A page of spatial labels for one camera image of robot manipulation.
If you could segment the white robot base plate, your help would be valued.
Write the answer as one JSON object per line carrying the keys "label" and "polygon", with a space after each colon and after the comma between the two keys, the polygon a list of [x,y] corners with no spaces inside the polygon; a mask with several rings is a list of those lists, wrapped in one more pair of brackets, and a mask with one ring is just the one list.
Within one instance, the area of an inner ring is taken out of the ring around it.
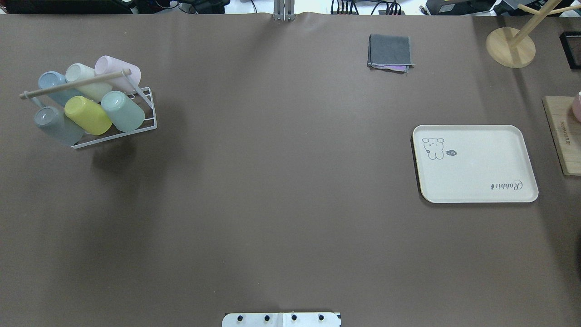
{"label": "white robot base plate", "polygon": [[340,327],[340,313],[335,312],[260,312],[230,313],[222,327]]}

